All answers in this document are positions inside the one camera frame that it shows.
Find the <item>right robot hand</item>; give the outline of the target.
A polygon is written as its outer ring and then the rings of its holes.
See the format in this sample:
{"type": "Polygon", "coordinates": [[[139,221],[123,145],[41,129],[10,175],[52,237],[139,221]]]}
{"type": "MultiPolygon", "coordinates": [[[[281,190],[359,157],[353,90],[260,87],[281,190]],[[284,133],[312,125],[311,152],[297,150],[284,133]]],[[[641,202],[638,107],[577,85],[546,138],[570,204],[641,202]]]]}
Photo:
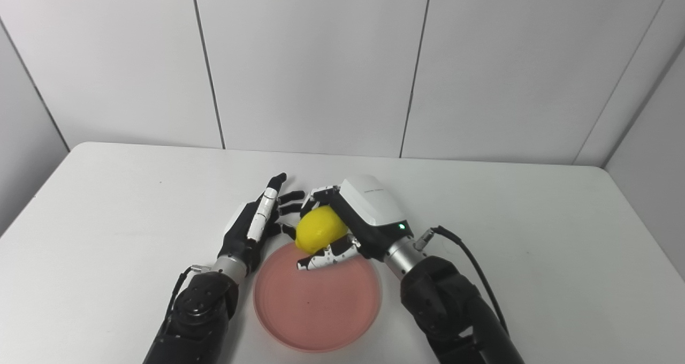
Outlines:
{"type": "Polygon", "coordinates": [[[319,206],[331,208],[348,231],[340,240],[300,259],[296,263],[299,270],[325,268],[363,256],[385,263],[401,279],[425,259],[414,247],[406,215],[374,176],[352,176],[341,184],[312,190],[300,214],[303,217],[319,206]]]}

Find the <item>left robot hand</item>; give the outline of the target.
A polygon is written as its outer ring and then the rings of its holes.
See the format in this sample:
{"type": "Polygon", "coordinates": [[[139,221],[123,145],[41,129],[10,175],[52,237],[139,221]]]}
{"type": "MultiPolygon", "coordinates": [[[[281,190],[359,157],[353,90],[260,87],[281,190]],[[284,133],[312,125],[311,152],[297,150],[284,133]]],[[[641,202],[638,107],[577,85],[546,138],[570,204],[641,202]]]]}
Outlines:
{"type": "Polygon", "coordinates": [[[267,240],[279,234],[294,235],[294,226],[280,219],[299,213],[306,194],[302,190],[281,194],[287,179],[286,173],[272,177],[257,200],[238,208],[224,234],[213,271],[234,281],[246,278],[257,271],[267,240]]]}

